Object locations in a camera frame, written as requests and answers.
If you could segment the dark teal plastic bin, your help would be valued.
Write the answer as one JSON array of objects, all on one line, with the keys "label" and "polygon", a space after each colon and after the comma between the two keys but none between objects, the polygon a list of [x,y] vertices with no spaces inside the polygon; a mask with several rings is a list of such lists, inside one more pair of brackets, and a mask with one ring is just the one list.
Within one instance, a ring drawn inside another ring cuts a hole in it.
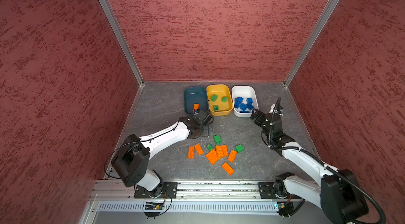
[{"label": "dark teal plastic bin", "polygon": [[186,114],[192,115],[194,105],[199,104],[200,110],[208,111],[207,91],[202,86],[192,86],[184,90],[184,104]]}]

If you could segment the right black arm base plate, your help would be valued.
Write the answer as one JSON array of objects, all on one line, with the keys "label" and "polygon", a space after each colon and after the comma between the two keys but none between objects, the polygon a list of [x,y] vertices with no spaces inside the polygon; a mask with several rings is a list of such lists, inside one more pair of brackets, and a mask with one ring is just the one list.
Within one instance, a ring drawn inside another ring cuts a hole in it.
[{"label": "right black arm base plate", "polygon": [[276,193],[274,182],[259,182],[258,192],[261,199],[282,199]]}]

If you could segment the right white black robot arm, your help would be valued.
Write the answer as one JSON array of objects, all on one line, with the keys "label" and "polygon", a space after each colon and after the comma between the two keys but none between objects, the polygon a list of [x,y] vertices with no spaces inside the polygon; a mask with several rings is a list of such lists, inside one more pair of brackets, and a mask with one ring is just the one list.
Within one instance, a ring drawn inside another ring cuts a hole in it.
[{"label": "right white black robot arm", "polygon": [[251,120],[262,129],[262,140],[270,150],[293,162],[311,177],[310,181],[303,180],[292,172],[276,177],[273,183],[276,196],[287,198],[295,195],[302,199],[287,216],[295,214],[305,202],[310,202],[334,224],[359,224],[359,219],[369,213],[368,203],[371,203],[379,215],[377,223],[385,224],[387,218],[383,209],[360,188],[355,174],[331,166],[301,147],[284,133],[282,115],[281,99],[277,99],[269,113],[252,109]]}]

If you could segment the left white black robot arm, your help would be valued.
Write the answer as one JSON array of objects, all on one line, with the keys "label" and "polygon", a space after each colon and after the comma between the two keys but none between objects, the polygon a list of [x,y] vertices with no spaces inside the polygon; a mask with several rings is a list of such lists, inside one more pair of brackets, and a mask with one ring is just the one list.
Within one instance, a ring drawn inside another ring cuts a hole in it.
[{"label": "left white black robot arm", "polygon": [[214,117],[205,110],[183,116],[173,125],[147,136],[131,134],[111,154],[111,167],[126,187],[142,187],[153,198],[163,194],[164,181],[154,170],[148,169],[149,160],[171,145],[202,135],[204,127],[211,125]]}]

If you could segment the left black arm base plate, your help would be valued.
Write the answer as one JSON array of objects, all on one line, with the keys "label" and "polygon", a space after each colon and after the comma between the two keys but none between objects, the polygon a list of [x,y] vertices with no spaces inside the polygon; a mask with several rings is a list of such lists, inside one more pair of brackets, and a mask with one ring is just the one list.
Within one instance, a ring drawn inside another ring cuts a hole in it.
[{"label": "left black arm base plate", "polygon": [[161,182],[154,190],[148,191],[142,186],[135,186],[135,199],[175,199],[177,194],[177,182]]}]

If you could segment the blue lego pair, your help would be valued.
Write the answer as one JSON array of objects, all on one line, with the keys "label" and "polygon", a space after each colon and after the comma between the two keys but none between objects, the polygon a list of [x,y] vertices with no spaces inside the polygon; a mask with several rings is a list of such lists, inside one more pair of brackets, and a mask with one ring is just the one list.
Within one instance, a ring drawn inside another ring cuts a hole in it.
[{"label": "blue lego pair", "polygon": [[235,101],[235,103],[242,103],[243,100],[244,100],[244,98],[241,97],[241,96],[239,96],[239,97],[237,97],[234,101]]}]

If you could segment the yellow plastic bin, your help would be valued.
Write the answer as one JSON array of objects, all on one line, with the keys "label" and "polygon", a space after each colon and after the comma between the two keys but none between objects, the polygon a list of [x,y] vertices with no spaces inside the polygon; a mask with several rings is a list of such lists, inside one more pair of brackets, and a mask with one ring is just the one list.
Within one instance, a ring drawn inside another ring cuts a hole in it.
[{"label": "yellow plastic bin", "polygon": [[[211,115],[213,116],[226,116],[230,115],[233,110],[233,103],[231,99],[231,93],[229,87],[224,84],[214,84],[210,85],[206,88],[207,96],[208,96],[208,106]],[[215,102],[211,101],[211,96],[216,94],[218,99]],[[221,101],[222,97],[227,97],[227,102],[224,103]],[[219,111],[214,111],[213,106],[219,106]]]}]

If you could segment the white plastic bin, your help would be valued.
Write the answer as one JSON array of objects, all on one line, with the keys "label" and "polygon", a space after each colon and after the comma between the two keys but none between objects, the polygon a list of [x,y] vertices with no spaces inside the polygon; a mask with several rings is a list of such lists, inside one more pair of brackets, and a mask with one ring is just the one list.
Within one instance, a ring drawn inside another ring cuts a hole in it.
[{"label": "white plastic bin", "polygon": [[[233,99],[233,105],[235,103],[235,99],[239,96],[243,97],[243,104],[247,104],[247,98],[251,97],[253,99],[253,103],[252,105],[254,106],[254,109],[259,109],[258,106],[258,101],[257,101],[257,97],[256,97],[256,93],[255,90],[251,87],[251,86],[247,86],[247,85],[237,85],[232,87],[231,89],[231,94],[232,94],[232,99]],[[252,115],[253,110],[249,110],[248,108],[246,109],[247,111],[251,111],[251,113],[245,114],[245,113],[240,113],[240,109],[235,109],[234,108],[234,114],[237,117],[250,117]]]}]

